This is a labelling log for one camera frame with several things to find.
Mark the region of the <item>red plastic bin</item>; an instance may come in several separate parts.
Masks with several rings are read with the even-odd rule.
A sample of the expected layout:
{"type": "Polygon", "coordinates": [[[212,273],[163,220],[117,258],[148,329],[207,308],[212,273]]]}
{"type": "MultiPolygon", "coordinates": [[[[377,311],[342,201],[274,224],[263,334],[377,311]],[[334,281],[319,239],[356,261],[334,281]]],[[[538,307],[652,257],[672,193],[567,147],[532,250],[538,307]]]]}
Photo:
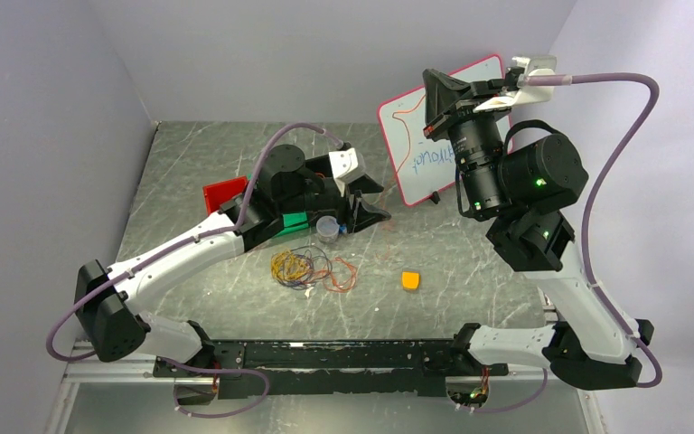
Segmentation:
{"type": "Polygon", "coordinates": [[[230,201],[233,197],[245,191],[248,185],[246,176],[239,176],[215,184],[204,185],[202,188],[206,212],[212,214],[230,201]]]}

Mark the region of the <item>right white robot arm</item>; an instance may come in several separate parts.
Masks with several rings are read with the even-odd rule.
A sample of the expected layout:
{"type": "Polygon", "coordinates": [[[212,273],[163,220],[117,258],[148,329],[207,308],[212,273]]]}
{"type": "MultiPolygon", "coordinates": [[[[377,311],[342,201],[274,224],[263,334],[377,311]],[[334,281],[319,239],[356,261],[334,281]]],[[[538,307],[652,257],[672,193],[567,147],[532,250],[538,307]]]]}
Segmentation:
{"type": "Polygon", "coordinates": [[[423,81],[423,133],[454,151],[459,213],[489,222],[486,237],[496,253],[560,313],[557,323],[532,329],[464,325],[452,347],[454,368],[472,374],[514,363],[550,371],[585,391],[643,387],[639,355],[650,353],[653,325],[626,315],[608,297],[591,265],[588,228],[575,231],[563,215],[581,196],[594,201],[601,181],[590,179],[570,139],[546,122],[522,121],[506,134],[497,123],[516,106],[549,100],[560,86],[634,82],[650,96],[622,139],[627,145],[658,100],[657,82],[639,73],[557,75],[522,67],[480,81],[427,69],[423,81]]]}

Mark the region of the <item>green plastic bin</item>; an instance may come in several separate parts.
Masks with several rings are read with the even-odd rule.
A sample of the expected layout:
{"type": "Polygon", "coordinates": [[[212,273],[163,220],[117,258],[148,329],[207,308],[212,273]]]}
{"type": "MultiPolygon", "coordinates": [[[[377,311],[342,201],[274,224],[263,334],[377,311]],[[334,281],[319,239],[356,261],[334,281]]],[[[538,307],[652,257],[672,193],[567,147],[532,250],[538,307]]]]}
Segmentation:
{"type": "Polygon", "coordinates": [[[306,212],[284,213],[283,229],[277,234],[277,237],[282,237],[297,231],[305,231],[309,227],[310,223],[306,212]]]}

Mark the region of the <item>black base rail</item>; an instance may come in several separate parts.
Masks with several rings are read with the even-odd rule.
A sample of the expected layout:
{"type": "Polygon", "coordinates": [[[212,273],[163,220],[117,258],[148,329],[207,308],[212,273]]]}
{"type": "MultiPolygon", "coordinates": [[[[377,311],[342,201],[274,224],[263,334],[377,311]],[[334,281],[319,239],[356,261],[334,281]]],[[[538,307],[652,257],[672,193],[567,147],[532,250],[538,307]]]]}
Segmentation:
{"type": "Polygon", "coordinates": [[[455,354],[451,339],[273,341],[217,340],[212,367],[223,400],[264,391],[255,372],[266,375],[271,395],[414,392],[444,397],[446,381],[505,376],[507,364],[482,367],[455,354]]]}

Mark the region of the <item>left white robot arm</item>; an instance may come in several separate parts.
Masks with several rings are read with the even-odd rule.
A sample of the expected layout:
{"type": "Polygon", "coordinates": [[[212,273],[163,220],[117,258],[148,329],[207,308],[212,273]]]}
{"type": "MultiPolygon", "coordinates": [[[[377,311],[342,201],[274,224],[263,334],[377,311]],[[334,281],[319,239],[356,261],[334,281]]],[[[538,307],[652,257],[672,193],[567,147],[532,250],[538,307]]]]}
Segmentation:
{"type": "Polygon", "coordinates": [[[303,212],[310,226],[324,216],[355,233],[389,219],[365,202],[383,186],[365,172],[362,155],[348,146],[314,158],[294,145],[268,150],[245,184],[220,208],[180,236],[135,258],[104,267],[93,260],[79,270],[76,312],[94,354],[104,363],[141,353],[171,359],[190,375],[208,372],[214,349],[193,321],[149,312],[169,289],[206,269],[253,250],[278,235],[284,217],[303,212]]]}

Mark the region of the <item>aluminium frame rail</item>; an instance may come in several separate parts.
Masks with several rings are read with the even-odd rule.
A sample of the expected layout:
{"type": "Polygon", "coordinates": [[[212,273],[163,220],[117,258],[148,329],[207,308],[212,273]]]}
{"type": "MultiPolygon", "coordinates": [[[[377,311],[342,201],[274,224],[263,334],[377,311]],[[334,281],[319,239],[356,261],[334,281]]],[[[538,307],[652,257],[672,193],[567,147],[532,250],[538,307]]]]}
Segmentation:
{"type": "Polygon", "coordinates": [[[96,355],[69,362],[63,374],[68,383],[138,384],[151,382],[156,357],[149,354],[130,354],[114,362],[101,362],[96,355]]]}

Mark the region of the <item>orange yellow block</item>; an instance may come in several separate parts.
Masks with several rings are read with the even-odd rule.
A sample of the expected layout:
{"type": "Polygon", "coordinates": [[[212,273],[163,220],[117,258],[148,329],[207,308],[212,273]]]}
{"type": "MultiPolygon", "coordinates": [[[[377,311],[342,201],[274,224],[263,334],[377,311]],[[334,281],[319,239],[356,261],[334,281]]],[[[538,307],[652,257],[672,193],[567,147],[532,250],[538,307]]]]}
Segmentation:
{"type": "Polygon", "coordinates": [[[406,291],[416,291],[421,284],[421,275],[417,271],[403,270],[400,275],[401,286],[406,291]]]}

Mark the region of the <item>clear round container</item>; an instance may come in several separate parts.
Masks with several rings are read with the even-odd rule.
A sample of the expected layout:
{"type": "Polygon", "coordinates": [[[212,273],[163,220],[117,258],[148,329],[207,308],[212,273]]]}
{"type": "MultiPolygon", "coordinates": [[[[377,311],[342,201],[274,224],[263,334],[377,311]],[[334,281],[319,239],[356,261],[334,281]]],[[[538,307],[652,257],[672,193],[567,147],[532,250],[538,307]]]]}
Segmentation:
{"type": "Polygon", "coordinates": [[[339,237],[341,226],[335,217],[325,215],[317,220],[315,230],[320,242],[333,243],[339,237]]]}

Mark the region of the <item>white board with red frame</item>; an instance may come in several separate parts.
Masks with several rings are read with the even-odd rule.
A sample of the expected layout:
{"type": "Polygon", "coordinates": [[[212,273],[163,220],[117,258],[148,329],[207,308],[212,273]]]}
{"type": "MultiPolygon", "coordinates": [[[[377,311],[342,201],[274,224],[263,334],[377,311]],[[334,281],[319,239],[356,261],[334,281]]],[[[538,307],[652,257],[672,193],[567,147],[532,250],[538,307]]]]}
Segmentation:
{"type": "Polygon", "coordinates": [[[408,207],[451,187],[455,179],[455,154],[450,143],[435,142],[423,134],[425,105],[425,89],[418,86],[377,108],[401,201],[408,207]]]}

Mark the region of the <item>black plastic bin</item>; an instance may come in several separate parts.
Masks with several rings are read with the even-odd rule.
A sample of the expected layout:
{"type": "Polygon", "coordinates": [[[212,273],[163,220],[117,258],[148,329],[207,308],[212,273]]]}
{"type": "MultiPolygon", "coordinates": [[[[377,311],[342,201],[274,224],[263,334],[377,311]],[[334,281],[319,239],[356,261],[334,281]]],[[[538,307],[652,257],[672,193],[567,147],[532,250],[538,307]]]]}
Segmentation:
{"type": "Polygon", "coordinates": [[[334,179],[329,155],[315,156],[305,160],[303,174],[308,179],[334,179]]]}

